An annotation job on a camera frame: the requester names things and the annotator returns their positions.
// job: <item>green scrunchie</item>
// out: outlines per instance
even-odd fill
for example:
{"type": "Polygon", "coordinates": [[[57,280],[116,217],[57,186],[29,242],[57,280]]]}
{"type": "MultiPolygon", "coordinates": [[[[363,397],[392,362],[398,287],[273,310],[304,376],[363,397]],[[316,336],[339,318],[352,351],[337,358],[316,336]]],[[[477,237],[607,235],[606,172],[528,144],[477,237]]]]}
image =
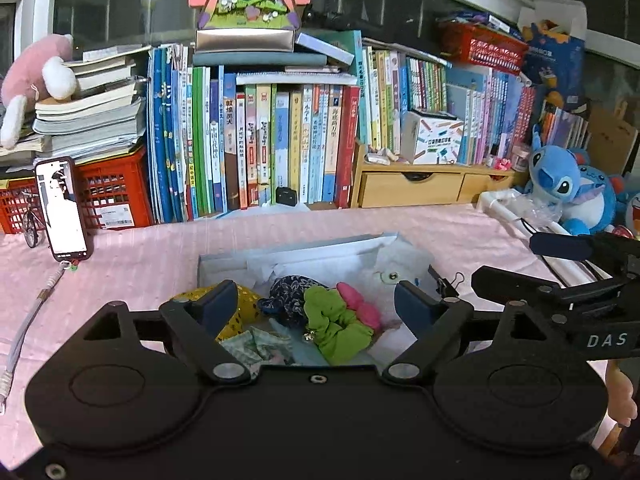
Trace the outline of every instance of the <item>green scrunchie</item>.
{"type": "Polygon", "coordinates": [[[341,365],[371,344],[373,329],[358,321],[337,290],[312,286],[305,291],[307,328],[329,364],[341,365]]]}

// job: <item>red basket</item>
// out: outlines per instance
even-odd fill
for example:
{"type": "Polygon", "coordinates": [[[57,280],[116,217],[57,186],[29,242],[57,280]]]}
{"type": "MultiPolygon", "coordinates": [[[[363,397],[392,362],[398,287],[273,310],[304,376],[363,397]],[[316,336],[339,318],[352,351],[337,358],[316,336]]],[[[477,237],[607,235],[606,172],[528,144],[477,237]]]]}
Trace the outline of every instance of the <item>red basket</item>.
{"type": "MultiPolygon", "coordinates": [[[[144,148],[82,164],[76,171],[87,229],[126,229],[153,223],[146,193],[144,148]]],[[[0,225],[7,234],[22,232],[22,215],[27,211],[23,191],[37,194],[34,178],[0,181],[0,225]]],[[[39,215],[39,200],[34,205],[39,215]]]]}
{"type": "Polygon", "coordinates": [[[520,73],[529,45],[490,28],[469,23],[445,22],[443,53],[452,61],[490,66],[514,75],[520,73]]]}

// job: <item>black patterned scrunchie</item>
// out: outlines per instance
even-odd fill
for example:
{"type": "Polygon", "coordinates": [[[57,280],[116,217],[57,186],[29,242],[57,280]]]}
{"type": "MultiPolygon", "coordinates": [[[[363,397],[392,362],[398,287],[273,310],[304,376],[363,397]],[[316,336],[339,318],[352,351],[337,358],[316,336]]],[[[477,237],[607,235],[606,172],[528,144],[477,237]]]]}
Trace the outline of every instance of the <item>black patterned scrunchie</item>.
{"type": "Polygon", "coordinates": [[[271,285],[268,298],[257,301],[257,306],[263,314],[275,317],[280,324],[303,329],[308,323],[304,310],[305,291],[315,285],[324,286],[306,276],[283,276],[271,285]]]}

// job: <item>wooden drawer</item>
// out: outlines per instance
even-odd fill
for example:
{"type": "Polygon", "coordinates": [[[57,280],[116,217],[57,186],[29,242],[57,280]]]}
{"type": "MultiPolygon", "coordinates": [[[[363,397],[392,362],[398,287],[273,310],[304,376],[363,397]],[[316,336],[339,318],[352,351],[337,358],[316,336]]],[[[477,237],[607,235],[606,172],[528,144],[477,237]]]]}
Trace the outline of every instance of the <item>wooden drawer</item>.
{"type": "Polygon", "coordinates": [[[408,180],[402,173],[363,173],[361,207],[454,203],[460,193],[460,173],[424,173],[424,179],[408,180]]]}
{"type": "Polygon", "coordinates": [[[458,202],[464,204],[477,202],[478,196],[482,192],[498,191],[500,189],[513,187],[513,179],[513,174],[491,176],[467,173],[465,175],[465,179],[462,182],[462,188],[460,189],[458,202]]]}

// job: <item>phone case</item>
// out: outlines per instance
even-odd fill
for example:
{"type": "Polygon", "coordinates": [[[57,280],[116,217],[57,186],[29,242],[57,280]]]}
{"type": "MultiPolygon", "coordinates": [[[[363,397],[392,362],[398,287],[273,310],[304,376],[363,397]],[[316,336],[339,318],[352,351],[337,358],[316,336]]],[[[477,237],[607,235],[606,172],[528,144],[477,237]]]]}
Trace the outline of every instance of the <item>phone case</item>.
{"type": "Polygon", "coordinates": [[[81,187],[79,186],[78,183],[78,174],[76,173],[76,165],[74,164],[74,161],[72,158],[68,157],[68,156],[59,156],[57,158],[49,158],[47,160],[43,160],[41,162],[39,162],[38,164],[36,164],[35,167],[35,176],[36,176],[36,188],[38,189],[38,195],[40,197],[40,207],[41,210],[43,211],[43,216],[45,215],[44,213],[44,209],[45,209],[45,204],[43,203],[43,197],[42,194],[40,192],[40,181],[38,179],[38,167],[39,166],[43,166],[46,164],[50,164],[52,162],[55,161],[60,161],[60,162],[66,162],[68,163],[68,167],[69,167],[69,171],[71,174],[71,182],[72,182],[72,191],[73,191],[73,196],[75,197],[75,200],[71,200],[70,202],[75,202],[76,204],[76,210],[78,211],[78,218],[80,219],[80,226],[82,228],[82,236],[84,238],[84,244],[86,247],[85,251],[71,251],[71,252],[60,252],[60,253],[56,253],[54,251],[53,245],[50,242],[50,217],[48,214],[46,214],[45,219],[45,228],[47,231],[47,241],[49,241],[49,249],[51,249],[51,254],[53,255],[54,259],[57,262],[62,262],[63,260],[68,260],[68,261],[73,261],[73,260],[86,260],[89,258],[89,256],[92,255],[92,253],[94,252],[94,247],[93,247],[93,241],[92,238],[90,236],[88,236],[87,234],[87,229],[86,229],[86,222],[84,220],[84,213],[82,212],[82,209],[80,207],[80,200],[81,200],[81,187]]]}

